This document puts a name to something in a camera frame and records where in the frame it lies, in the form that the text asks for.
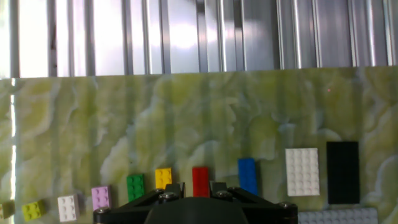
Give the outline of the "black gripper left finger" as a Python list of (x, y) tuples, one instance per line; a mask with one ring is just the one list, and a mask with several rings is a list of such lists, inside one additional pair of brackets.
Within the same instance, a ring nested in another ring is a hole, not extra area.
[(149, 212), (158, 205), (183, 199), (185, 183), (167, 184), (165, 189), (155, 189), (119, 208), (100, 207), (93, 212), (94, 224), (141, 224)]

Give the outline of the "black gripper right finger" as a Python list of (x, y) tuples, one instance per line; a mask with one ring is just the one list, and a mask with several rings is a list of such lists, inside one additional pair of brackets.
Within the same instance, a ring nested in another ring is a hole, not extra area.
[(298, 206), (290, 202), (272, 203), (241, 187), (210, 181), (210, 197), (238, 207), (249, 223), (297, 224)]

